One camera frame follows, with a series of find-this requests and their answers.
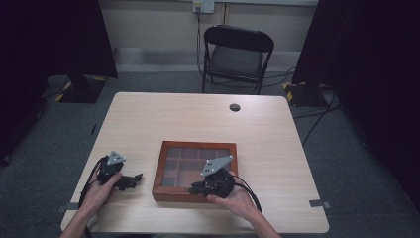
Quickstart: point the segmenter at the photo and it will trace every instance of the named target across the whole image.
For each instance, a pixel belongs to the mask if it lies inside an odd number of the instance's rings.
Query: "black chair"
[[[274,49],[272,38],[266,33],[218,25],[204,33],[205,55],[203,85],[206,75],[255,84],[257,94],[263,86],[265,71]]]

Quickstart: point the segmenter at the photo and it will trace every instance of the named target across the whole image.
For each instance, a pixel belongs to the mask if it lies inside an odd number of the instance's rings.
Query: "gray carpet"
[[[46,95],[59,89],[64,80],[64,76],[51,77]],[[265,85],[280,80],[270,78]],[[254,94],[246,84],[234,85],[208,83],[207,93]],[[115,93],[200,90],[198,72],[125,72],[119,79],[107,82],[95,104],[56,103],[49,98],[42,118],[11,154],[11,165],[0,168],[0,237],[60,234],[63,214],[55,209],[70,201]],[[264,87],[262,94],[284,92],[278,84]],[[332,92],[325,92],[325,96],[331,100]],[[312,110],[291,108],[294,116]],[[317,118],[296,121],[302,140]],[[333,206],[326,210],[330,231],[283,237],[420,237],[420,215],[390,172],[364,147],[358,127],[343,110],[334,110],[322,118],[304,150],[321,198]]]

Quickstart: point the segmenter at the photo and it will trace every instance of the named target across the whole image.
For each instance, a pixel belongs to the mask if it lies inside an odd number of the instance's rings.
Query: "chair backrest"
[[[210,27],[204,33],[204,42],[212,45],[242,49],[254,52],[271,53],[274,41],[264,32],[217,25]]]

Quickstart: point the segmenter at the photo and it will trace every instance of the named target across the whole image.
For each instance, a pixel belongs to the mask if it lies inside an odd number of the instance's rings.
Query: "light wood tabletop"
[[[230,110],[236,103],[241,109]],[[286,100],[279,96],[120,92],[106,115],[71,202],[96,162],[116,151],[136,188],[117,191],[89,222],[91,232],[244,234],[252,226],[220,205],[154,201],[162,141],[236,143],[238,173],[279,233],[324,233],[329,224]],[[75,211],[66,212],[64,229]]]

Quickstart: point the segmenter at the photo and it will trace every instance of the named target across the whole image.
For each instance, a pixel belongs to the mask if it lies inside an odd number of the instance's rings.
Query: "human hand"
[[[95,173],[90,180],[90,186],[84,197],[83,203],[80,207],[82,210],[86,210],[90,216],[93,216],[95,212],[101,207],[112,193],[114,184],[121,178],[122,174],[117,173],[113,175],[105,184],[100,184],[97,178],[99,168],[96,169]]]
[[[235,181],[236,183],[242,184],[242,182],[237,178],[235,178]],[[248,221],[251,217],[253,217],[255,212],[259,212],[251,201],[248,192],[239,186],[234,186],[234,190],[226,198],[221,198],[217,195],[209,194],[207,195],[207,200],[216,204],[222,204],[234,215],[242,217]]]

